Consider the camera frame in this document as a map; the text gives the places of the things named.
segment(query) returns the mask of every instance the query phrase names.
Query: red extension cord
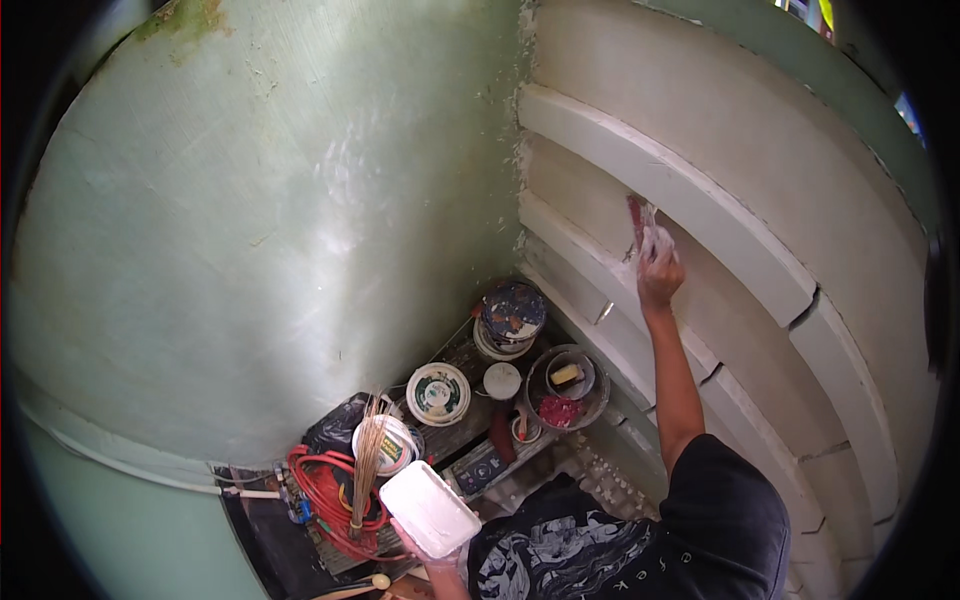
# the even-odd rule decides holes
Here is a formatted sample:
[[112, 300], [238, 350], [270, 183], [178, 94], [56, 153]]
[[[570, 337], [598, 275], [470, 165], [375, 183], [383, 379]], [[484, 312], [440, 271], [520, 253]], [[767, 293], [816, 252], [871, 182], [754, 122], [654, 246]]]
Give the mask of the red extension cord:
[[[330, 531], [317, 528], [321, 536], [330, 541], [338, 550], [355, 560], [398, 561], [405, 558], [399, 556], [376, 556], [376, 532], [387, 523], [387, 508], [380, 502], [380, 494], [376, 488], [372, 496], [380, 503], [380, 516], [374, 520], [363, 520], [360, 540], [351, 540], [348, 534], [352, 512], [344, 506], [340, 499], [340, 485], [333, 478], [331, 467], [341, 468], [353, 475], [353, 458], [328, 450], [323, 454], [310, 454], [310, 448], [305, 444], [294, 446], [287, 454], [287, 464], [297, 485], [310, 500], [310, 510], [327, 524]], [[364, 507], [366, 516], [372, 507], [368, 500]]]

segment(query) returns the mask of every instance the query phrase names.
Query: broom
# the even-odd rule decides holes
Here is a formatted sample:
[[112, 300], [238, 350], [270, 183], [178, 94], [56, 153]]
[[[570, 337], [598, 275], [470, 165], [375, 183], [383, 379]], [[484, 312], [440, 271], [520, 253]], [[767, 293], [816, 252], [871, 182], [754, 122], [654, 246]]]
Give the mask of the broom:
[[374, 394], [367, 402], [364, 418], [360, 421], [356, 462], [353, 466], [353, 512], [350, 516], [349, 532], [352, 540], [360, 539], [363, 515], [366, 512], [367, 502], [370, 501], [373, 480], [376, 479], [380, 468], [380, 448], [383, 445], [387, 420], [377, 417], [383, 415], [385, 410], [386, 407], [380, 402], [380, 394]]

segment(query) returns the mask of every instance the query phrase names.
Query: black t-shirt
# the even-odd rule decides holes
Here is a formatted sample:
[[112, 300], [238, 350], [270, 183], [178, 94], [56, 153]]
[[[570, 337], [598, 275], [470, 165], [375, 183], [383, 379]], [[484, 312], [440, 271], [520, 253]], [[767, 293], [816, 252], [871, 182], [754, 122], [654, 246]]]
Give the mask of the black t-shirt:
[[476, 600], [779, 599], [790, 521], [770, 482], [711, 435], [677, 459], [662, 521], [608, 515], [568, 475], [470, 543]]

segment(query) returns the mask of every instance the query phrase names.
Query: floor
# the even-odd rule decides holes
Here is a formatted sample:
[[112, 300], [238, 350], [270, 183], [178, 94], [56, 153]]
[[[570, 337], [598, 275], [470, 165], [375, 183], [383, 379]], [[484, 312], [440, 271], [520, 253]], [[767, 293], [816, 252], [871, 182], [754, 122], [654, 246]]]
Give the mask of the floor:
[[470, 502], [470, 507], [480, 513], [484, 522], [511, 515], [524, 498], [560, 472], [580, 481], [580, 489], [596, 498], [611, 515], [625, 520], [660, 520], [657, 507], [643, 492], [578, 433], [559, 438], [510, 477]]

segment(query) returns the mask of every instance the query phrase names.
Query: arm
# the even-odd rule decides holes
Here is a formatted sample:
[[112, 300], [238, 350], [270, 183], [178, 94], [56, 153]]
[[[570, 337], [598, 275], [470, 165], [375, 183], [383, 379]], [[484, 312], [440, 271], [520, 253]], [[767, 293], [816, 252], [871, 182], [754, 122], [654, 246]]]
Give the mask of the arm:
[[403, 541], [407, 550], [423, 562], [437, 600], [470, 600], [467, 586], [464, 585], [464, 580], [460, 578], [460, 572], [457, 569], [459, 550], [441, 559], [431, 559], [420, 550], [417, 543], [403, 531], [395, 519], [390, 519], [390, 524], [394, 526], [397, 536]]
[[643, 223], [636, 199], [628, 202], [640, 247], [636, 290], [654, 347], [660, 455], [669, 478], [690, 440], [706, 433], [704, 409], [670, 307], [670, 299], [684, 282], [684, 266], [666, 229]]

